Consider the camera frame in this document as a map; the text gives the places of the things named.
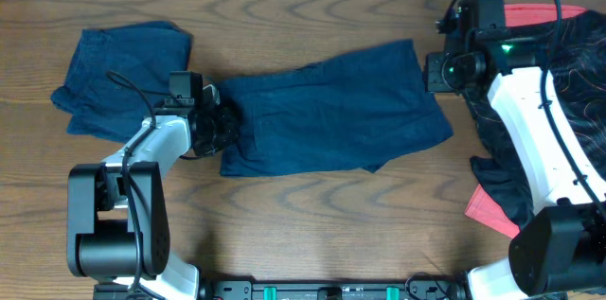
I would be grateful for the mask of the navy blue shorts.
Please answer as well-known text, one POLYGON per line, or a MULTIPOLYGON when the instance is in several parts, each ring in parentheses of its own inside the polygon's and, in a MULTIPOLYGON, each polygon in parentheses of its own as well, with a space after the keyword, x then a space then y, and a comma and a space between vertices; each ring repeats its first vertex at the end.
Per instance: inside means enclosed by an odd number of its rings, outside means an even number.
POLYGON ((425 90, 410 40, 288 72, 225 80, 220 92, 241 114, 238 141, 223 152, 224 177, 375 172, 453 134, 425 90))

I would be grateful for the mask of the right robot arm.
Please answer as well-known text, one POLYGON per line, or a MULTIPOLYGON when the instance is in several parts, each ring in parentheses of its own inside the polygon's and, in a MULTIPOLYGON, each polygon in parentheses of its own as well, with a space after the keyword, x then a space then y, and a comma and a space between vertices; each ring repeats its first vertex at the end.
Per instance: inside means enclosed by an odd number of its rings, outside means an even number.
POLYGON ((605 285, 605 182, 567 121, 553 77, 539 66, 492 73, 484 58, 426 57, 427 90, 449 93, 488 82, 488 101, 512 140, 528 181, 532 221, 506 258, 466 274, 470 299, 530 299, 605 285))

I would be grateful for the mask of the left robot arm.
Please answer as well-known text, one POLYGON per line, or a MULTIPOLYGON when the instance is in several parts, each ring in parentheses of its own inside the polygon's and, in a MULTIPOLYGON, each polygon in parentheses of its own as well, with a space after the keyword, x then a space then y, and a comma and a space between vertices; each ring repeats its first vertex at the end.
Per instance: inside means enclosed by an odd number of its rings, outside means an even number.
POLYGON ((210 299, 198 267, 170 248, 163 179, 193 151, 212 156, 235 142, 237 112, 218 102, 168 98, 125 146, 68 177, 67 265, 97 280, 96 299, 210 299))

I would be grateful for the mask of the folded navy shorts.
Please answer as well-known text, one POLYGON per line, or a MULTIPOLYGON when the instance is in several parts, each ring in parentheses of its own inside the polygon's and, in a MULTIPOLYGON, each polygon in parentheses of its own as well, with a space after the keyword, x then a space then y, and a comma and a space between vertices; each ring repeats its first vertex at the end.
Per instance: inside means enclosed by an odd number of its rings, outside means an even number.
POLYGON ((187 69, 192 36, 168 21, 81 32, 64 83, 51 95, 71 114, 66 132, 124 143, 149 107, 169 95, 169 74, 187 69))

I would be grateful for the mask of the black patterned shorts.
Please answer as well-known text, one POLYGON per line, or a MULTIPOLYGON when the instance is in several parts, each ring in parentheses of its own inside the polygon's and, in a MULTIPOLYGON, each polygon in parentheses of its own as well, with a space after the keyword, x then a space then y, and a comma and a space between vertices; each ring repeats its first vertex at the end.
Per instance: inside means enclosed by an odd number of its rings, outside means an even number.
MULTIPOLYGON (((605 175, 605 15, 586 10, 562 21, 559 56, 550 65, 562 110, 583 151, 605 175)), ((485 192, 518 228, 534 217, 527 178, 505 125, 486 98, 464 95, 489 158, 470 159, 485 192)))

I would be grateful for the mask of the red coral garment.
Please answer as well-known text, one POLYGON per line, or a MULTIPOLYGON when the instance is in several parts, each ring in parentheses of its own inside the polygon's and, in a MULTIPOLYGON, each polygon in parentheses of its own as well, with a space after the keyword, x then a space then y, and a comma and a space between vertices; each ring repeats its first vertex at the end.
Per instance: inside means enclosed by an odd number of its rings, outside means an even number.
POLYGON ((556 7, 548 4, 505 5, 507 27, 538 25, 557 20, 556 7))

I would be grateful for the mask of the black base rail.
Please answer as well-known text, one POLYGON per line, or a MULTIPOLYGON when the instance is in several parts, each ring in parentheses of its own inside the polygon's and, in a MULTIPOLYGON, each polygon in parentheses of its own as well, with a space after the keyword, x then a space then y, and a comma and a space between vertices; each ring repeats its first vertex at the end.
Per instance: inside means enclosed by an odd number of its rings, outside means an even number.
POLYGON ((402 282, 204 281, 198 300, 468 300, 461 279, 416 273, 402 282))

